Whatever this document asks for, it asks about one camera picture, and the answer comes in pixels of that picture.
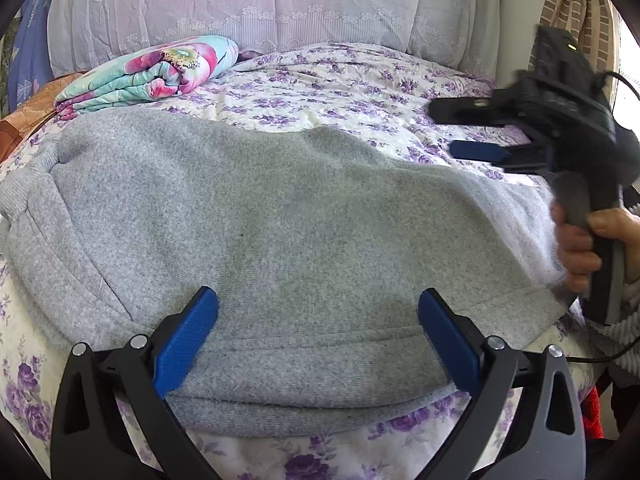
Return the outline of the right hand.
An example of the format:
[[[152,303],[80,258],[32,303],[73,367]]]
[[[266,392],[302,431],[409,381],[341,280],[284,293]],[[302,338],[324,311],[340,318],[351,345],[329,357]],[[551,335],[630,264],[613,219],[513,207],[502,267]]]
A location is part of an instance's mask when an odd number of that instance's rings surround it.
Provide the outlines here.
[[[620,240],[625,246],[626,281],[632,271],[639,271],[639,217],[626,209],[605,209],[588,214],[588,230],[571,226],[558,202],[550,214],[558,242],[558,259],[566,271],[565,283],[573,292],[583,292],[590,276],[600,269],[602,260],[594,251],[594,236]]]

